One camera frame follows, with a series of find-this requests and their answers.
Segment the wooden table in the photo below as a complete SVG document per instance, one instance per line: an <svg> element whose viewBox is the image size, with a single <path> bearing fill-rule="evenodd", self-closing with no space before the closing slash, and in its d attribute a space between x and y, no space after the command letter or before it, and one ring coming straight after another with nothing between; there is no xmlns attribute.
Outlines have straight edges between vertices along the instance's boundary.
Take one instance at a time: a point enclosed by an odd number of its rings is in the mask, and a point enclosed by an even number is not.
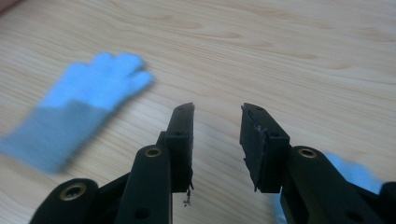
<svg viewBox="0 0 396 224"><path fill-rule="evenodd" d="M239 146L240 105L260 105L291 137L396 180L394 1L25 0L0 14L0 135L72 62L141 55L154 85L128 102L59 175L0 158L0 223L26 223L60 183L100 186L130 171L174 107L194 102L191 206L175 223L273 223Z"/></svg>

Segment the glove finger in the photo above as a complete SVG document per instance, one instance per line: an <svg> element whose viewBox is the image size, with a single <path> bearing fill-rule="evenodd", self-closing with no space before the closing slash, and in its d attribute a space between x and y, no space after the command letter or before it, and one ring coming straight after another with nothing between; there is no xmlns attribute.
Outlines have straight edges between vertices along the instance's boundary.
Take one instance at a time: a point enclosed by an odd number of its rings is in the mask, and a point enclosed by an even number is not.
<svg viewBox="0 0 396 224"><path fill-rule="evenodd" d="M108 52L96 55L90 63L90 81L95 81L98 77L106 76L110 72L110 68L114 63L114 57Z"/></svg>
<svg viewBox="0 0 396 224"><path fill-rule="evenodd" d="M138 94L143 89L148 87L153 82L153 80L154 78L152 74L148 71L142 71L134 74L134 76L128 80L129 84L127 89L127 95L131 97Z"/></svg>
<svg viewBox="0 0 396 224"><path fill-rule="evenodd" d="M114 78L131 76L143 67L143 60L137 55L122 53L114 60L112 71L109 73Z"/></svg>

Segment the blue glove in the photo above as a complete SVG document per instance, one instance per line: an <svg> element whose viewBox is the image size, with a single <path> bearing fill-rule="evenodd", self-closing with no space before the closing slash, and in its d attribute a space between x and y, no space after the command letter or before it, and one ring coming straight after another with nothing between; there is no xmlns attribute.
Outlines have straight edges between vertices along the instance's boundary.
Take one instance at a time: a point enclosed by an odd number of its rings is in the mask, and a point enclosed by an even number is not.
<svg viewBox="0 0 396 224"><path fill-rule="evenodd" d="M73 63L30 116L0 140L0 153L56 173L117 107L152 82L140 57L101 53Z"/></svg>
<svg viewBox="0 0 396 224"><path fill-rule="evenodd" d="M370 190L375 194L379 194L382 183L367 168L356 162L345 161L332 153L325 153L325 156L346 181L363 189ZM280 194L274 195L273 202L275 205L276 223L286 224L285 214L280 204Z"/></svg>

